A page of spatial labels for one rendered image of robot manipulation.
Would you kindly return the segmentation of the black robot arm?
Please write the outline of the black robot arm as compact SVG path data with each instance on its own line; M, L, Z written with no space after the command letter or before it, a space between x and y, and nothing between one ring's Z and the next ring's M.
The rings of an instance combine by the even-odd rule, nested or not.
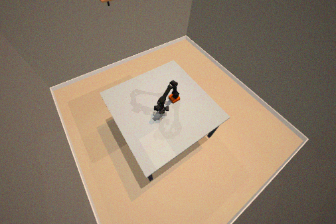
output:
M161 96L159 98L159 100L157 101L158 105L155 107L155 110L159 111L160 114L164 114L165 113L164 108L161 108L161 107L164 107L164 103L166 101L166 97L167 97L167 95L168 95L168 93L170 92L171 89L173 89L173 91L172 91L173 96L172 97L174 99L178 98L179 93L177 92L177 85L178 85L178 83L175 82L174 80L172 80L169 83L169 85L168 85L166 91L164 92L163 96Z

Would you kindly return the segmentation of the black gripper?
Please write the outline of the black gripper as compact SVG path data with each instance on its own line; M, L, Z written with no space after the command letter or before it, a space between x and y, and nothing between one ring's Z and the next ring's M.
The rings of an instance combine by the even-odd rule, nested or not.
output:
M161 108L164 108L164 111L169 111L169 106L164 106L164 107L161 107Z

